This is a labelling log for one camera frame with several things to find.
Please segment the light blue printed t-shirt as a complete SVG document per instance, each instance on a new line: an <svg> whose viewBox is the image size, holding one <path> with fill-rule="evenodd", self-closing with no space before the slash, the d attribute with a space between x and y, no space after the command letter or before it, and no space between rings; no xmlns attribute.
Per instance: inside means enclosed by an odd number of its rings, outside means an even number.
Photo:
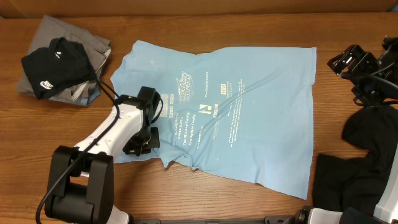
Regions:
<svg viewBox="0 0 398 224"><path fill-rule="evenodd" d="M316 48L226 47L191 54L137 41L111 82L156 89L160 159L306 199L313 157Z"/></svg>

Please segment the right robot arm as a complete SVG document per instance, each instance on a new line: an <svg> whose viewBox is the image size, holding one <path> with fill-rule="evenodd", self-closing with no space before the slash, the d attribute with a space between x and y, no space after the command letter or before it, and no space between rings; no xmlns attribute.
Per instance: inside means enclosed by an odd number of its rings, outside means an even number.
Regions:
<svg viewBox="0 0 398 224"><path fill-rule="evenodd" d="M316 208L370 217L386 189L397 155L397 38L385 37L382 47L375 57L353 44L327 63L353 84L353 101L360 107L345 122L341 137L367 154L318 156L312 193Z"/></svg>

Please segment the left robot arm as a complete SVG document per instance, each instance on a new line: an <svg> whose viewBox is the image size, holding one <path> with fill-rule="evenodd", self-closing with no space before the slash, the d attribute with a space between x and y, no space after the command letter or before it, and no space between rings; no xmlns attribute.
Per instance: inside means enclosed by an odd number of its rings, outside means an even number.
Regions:
<svg viewBox="0 0 398 224"><path fill-rule="evenodd" d="M140 156L160 146L153 124L162 108L160 94L144 86L137 96L113 99L112 112L82 142L59 146L36 222L45 213L67 223L134 223L132 215L114 205L114 160L120 153Z"/></svg>

